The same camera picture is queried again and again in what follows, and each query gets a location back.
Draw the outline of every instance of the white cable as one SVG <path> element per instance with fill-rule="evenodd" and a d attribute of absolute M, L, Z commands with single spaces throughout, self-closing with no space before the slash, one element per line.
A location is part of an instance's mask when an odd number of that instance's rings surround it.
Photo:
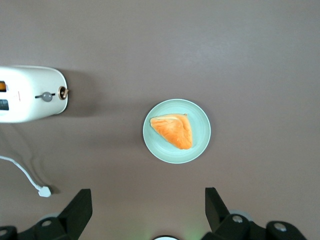
<path fill-rule="evenodd" d="M 0 155 L 0 159 L 5 160 L 5 161 L 9 161 L 9 162 L 13 163 L 14 165 L 16 165 L 26 175 L 26 177 L 28 178 L 30 183 L 34 186 L 34 188 L 38 190 L 38 193 L 41 197 L 48 198 L 51 196 L 50 189 L 47 186 L 39 186 L 38 184 L 36 184 L 35 181 L 29 175 L 29 173 L 15 160 L 13 160 L 10 157 L 1 156 L 1 155 Z"/>

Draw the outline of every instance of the plate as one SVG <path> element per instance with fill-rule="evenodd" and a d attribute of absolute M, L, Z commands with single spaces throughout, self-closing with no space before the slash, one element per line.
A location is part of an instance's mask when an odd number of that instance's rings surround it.
<path fill-rule="evenodd" d="M 192 129 L 192 147 L 178 149 L 160 136 L 150 119 L 166 114 L 187 114 Z M 158 159 L 171 164 L 184 164 L 199 157 L 207 148 L 211 126 L 206 113 L 195 103 L 185 99 L 169 99 L 156 105 L 146 116 L 143 139 L 149 151 Z"/>

